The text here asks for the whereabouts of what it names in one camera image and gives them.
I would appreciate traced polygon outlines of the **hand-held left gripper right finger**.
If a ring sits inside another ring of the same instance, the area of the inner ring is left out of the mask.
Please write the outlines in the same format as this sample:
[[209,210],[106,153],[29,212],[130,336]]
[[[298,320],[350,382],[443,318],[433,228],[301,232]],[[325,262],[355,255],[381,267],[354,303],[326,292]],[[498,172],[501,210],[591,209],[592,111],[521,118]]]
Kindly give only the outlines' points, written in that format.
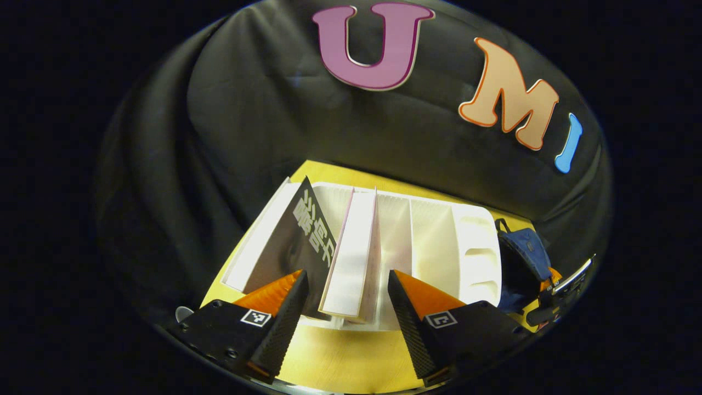
[[418,379],[471,379],[519,352],[530,332],[491,303],[464,303],[393,269],[388,294]]

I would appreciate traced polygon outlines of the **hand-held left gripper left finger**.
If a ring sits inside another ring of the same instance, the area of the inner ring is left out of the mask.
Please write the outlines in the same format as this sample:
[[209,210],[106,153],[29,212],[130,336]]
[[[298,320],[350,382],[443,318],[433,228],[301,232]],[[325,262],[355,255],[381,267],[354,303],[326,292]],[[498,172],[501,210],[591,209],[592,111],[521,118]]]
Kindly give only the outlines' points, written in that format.
[[270,384],[281,370],[308,295],[308,273],[297,270],[235,302],[215,298],[169,325],[167,332],[208,362]]

